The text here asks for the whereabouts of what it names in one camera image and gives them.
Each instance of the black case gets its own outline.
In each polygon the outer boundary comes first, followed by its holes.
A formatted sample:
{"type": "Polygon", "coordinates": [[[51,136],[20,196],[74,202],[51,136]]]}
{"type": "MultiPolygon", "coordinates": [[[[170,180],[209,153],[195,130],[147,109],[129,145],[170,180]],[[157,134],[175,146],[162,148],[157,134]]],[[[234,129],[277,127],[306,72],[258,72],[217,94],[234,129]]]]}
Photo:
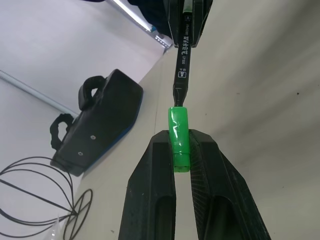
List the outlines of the black case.
{"type": "Polygon", "coordinates": [[[78,94],[81,114],[74,120],[61,114],[51,125],[51,146],[56,150],[51,165],[79,176],[119,141],[134,125],[143,98],[142,87],[120,70],[107,78],[88,78],[78,94]],[[91,92],[97,89],[94,96],[91,92]],[[67,124],[61,141],[58,125],[67,124]]]}
{"type": "MultiPolygon", "coordinates": [[[[217,143],[197,130],[189,140],[198,239],[270,240],[246,181],[217,143]]],[[[161,131],[128,181],[118,240],[173,240],[175,223],[172,149],[168,131],[161,131]]]]}

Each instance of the green marker cap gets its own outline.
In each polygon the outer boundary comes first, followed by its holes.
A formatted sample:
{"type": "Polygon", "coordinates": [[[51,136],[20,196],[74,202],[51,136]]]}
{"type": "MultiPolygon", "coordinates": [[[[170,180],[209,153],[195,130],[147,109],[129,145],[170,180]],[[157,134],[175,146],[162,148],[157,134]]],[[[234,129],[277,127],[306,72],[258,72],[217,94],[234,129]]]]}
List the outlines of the green marker cap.
{"type": "Polygon", "coordinates": [[[168,119],[174,172],[189,172],[190,146],[187,109],[183,106],[175,106],[169,108],[168,119]]]}

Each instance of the black carrying case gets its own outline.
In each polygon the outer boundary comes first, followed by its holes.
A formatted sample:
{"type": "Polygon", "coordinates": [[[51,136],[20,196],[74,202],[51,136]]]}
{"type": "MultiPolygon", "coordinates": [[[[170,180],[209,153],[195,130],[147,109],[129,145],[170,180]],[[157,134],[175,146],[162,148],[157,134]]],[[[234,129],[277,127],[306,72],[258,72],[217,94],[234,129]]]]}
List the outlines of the black carrying case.
{"type": "Polygon", "coordinates": [[[61,114],[50,127],[51,146],[56,150],[50,164],[65,171],[60,163],[70,174],[81,175],[132,128],[142,98],[142,87],[118,69],[107,78],[88,78],[78,94],[80,115],[74,120],[61,114]],[[61,141],[62,122],[67,128],[61,141]]]}

